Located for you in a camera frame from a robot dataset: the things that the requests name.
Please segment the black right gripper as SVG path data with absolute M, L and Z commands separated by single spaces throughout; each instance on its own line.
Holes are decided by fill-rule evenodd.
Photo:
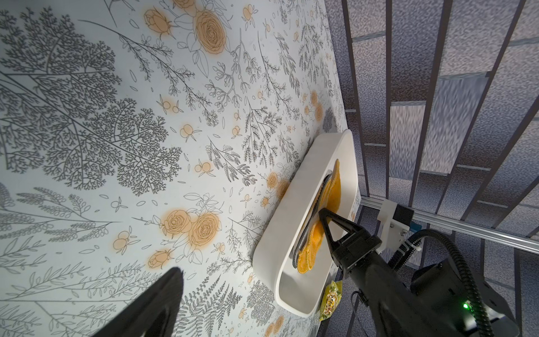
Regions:
M 381 244 L 378 237 L 327 208 L 320 210 L 318 215 L 332 259 L 342 270 L 343 277 L 352 279 L 363 303 L 369 303 L 373 298 L 404 295 L 404 285 L 376 253 Z M 343 231 L 340 239 L 334 238 L 334 227 Z

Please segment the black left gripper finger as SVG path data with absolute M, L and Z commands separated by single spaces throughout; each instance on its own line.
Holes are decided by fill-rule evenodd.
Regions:
M 184 273 L 171 268 L 96 336 L 171 336 L 184 290 Z

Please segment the grey felt insole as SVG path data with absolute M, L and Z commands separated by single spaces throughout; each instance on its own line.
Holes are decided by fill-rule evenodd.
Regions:
M 307 242 L 308 237 L 308 228 L 310 225 L 310 221 L 314 218 L 314 215 L 316 213 L 317 207 L 319 206 L 319 203 L 321 201 L 321 195 L 324 191 L 324 188 L 326 187 L 327 183 L 330 181 L 331 174 L 328 174 L 324 177 L 318 191 L 317 196 L 314 199 L 314 202 L 311 204 L 309 212 L 307 212 L 307 216 L 302 224 L 300 234 L 296 240 L 296 243 L 290 253 L 290 257 L 292 259 L 292 266 L 297 269 L 298 268 L 298 261 L 299 261 L 299 255 L 304 246 Z

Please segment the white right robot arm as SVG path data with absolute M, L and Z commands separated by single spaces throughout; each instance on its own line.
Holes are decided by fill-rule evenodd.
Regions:
M 518 336 L 507 301 L 475 274 L 458 247 L 440 231 L 419 230 L 385 262 L 379 237 L 322 209 L 319 219 L 329 251 L 371 311 L 377 336 Z M 397 272 L 423 239 L 441 244 L 448 258 L 415 271 L 410 286 Z

